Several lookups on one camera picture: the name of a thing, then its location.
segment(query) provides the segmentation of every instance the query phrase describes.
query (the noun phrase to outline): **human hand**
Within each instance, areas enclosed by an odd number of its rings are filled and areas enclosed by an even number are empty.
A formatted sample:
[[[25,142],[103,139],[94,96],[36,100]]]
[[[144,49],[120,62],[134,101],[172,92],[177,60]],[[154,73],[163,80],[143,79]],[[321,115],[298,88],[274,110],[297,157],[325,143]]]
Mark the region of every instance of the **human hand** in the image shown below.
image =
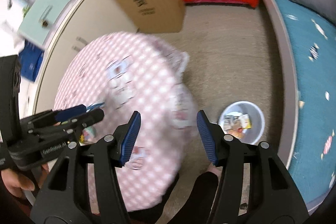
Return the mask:
[[[49,173],[48,164],[44,164],[41,167],[42,175],[38,180],[38,185],[40,188]],[[25,196],[23,190],[35,190],[34,183],[20,172],[13,171],[11,169],[5,169],[1,171],[1,176],[5,187],[13,196],[23,198]]]

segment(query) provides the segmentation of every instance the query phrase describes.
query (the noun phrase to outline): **blue bedsheet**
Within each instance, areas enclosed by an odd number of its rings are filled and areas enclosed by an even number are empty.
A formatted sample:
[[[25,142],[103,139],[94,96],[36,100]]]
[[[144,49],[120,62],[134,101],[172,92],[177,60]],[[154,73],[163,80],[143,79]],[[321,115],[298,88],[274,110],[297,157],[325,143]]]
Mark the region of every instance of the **blue bedsheet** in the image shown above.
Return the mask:
[[[336,175],[336,27],[290,0],[275,1],[288,31],[304,102],[289,172],[308,204],[328,192]]]

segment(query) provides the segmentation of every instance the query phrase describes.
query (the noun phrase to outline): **silver screw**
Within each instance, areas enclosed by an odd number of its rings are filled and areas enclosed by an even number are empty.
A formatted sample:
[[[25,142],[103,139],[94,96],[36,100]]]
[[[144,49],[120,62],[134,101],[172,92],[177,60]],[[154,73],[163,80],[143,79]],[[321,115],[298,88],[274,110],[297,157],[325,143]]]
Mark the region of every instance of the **silver screw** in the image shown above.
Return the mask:
[[[76,142],[71,142],[71,143],[68,144],[68,148],[70,148],[70,149],[73,149],[73,148],[75,148],[76,146],[77,146],[77,143],[76,143]]]
[[[106,141],[106,142],[111,142],[111,141],[113,141],[113,139],[114,139],[114,137],[112,135],[106,135],[104,137],[104,141]]]
[[[229,135],[229,134],[226,134],[224,136],[224,140],[226,140],[227,142],[231,142],[233,140],[233,137],[231,135]]]
[[[268,144],[267,142],[261,142],[261,143],[260,143],[260,146],[261,146],[262,148],[264,148],[264,149],[269,148],[269,144]]]

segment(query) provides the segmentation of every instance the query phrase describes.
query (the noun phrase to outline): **gray floor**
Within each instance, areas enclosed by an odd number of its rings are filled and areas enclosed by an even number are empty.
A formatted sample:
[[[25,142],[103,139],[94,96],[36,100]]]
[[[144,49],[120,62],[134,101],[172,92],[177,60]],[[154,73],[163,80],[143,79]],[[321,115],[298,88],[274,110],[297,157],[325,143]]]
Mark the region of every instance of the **gray floor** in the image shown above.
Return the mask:
[[[262,140],[278,147],[283,115],[283,81],[275,34],[263,3],[256,9],[234,5],[188,6],[183,30],[160,34],[190,55],[184,82],[211,120],[230,103],[247,100],[265,115]],[[209,165],[200,138],[187,147],[162,217],[167,223],[187,200],[194,181]],[[247,202],[248,179],[242,202]]]

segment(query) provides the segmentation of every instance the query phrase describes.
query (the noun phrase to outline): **mint green drawer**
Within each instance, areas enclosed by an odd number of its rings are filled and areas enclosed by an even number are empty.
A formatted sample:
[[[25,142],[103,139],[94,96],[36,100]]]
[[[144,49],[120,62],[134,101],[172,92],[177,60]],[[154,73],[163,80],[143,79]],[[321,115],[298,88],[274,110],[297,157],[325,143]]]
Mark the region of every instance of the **mint green drawer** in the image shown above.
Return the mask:
[[[23,19],[19,33],[36,45],[43,45],[50,27],[70,0],[36,0]]]

